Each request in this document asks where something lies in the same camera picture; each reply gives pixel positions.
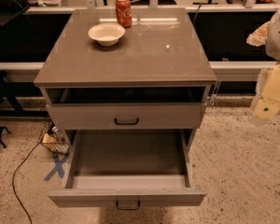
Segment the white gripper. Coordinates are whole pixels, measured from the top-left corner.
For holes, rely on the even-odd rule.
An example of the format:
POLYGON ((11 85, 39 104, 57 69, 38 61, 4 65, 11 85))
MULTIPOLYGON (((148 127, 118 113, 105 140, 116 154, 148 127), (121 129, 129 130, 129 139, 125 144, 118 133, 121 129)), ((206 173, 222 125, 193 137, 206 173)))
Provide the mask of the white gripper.
POLYGON ((249 121, 256 125, 271 121, 280 110, 280 62, 268 72, 260 97, 250 106, 249 121))

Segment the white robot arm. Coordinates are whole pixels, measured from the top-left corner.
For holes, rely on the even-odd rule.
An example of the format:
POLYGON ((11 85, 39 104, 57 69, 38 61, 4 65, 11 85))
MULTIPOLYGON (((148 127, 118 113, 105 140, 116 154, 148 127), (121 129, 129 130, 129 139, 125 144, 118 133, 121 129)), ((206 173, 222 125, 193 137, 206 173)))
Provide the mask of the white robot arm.
POLYGON ((272 68, 260 71, 256 96, 250 106, 251 119, 255 123, 263 123, 271 120, 280 110, 280 9, 270 21, 250 34, 246 43, 255 47, 264 45, 266 54, 276 60, 272 68))

